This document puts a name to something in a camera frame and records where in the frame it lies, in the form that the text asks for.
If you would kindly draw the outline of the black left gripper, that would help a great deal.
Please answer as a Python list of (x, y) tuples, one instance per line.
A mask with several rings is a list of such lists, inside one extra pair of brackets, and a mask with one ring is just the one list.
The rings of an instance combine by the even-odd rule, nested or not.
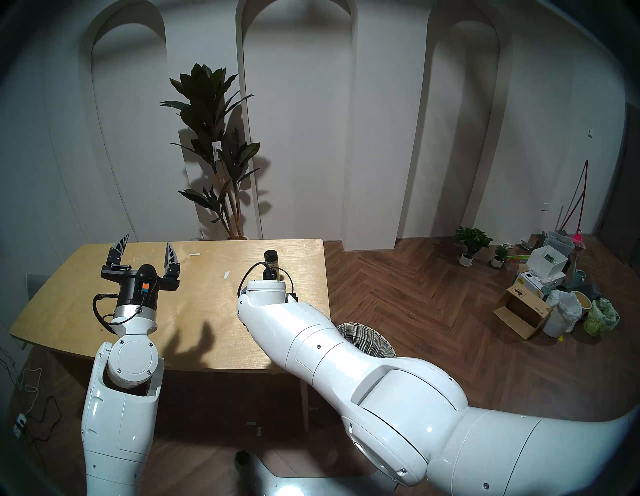
[(143, 264), (133, 270), (121, 263), (128, 238), (129, 234), (124, 235), (109, 249), (100, 272), (101, 278), (120, 285), (117, 307), (136, 305), (156, 310), (159, 291), (176, 291), (179, 288), (181, 265), (177, 254), (172, 245), (166, 242), (162, 277), (158, 276), (155, 266), (151, 264)]

